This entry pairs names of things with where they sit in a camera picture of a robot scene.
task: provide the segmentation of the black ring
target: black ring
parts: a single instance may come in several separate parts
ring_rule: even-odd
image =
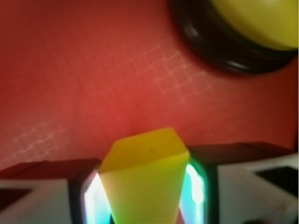
[[[287,65],[298,50],[275,50],[235,32],[209,0],[170,0],[172,19],[189,48],[221,70],[266,73]]]

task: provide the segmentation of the red background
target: red background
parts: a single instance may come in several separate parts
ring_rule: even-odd
[[[298,59],[217,71],[182,43],[165,0],[0,1],[0,168],[103,159],[116,139],[166,126],[186,144],[293,147]]]

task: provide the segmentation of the cyan light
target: cyan light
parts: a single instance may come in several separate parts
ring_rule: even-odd
[[[185,223],[204,223],[204,187],[203,178],[188,164],[179,204]]]
[[[111,208],[99,174],[84,193],[87,224],[110,224]]]

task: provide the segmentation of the yellow prism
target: yellow prism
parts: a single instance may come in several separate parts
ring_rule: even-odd
[[[172,128],[117,140],[99,169],[114,221],[174,224],[188,161]]]

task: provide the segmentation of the yellow dome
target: yellow dome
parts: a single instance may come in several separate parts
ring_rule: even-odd
[[[298,48],[298,0],[211,0],[216,11],[251,41],[277,50]]]

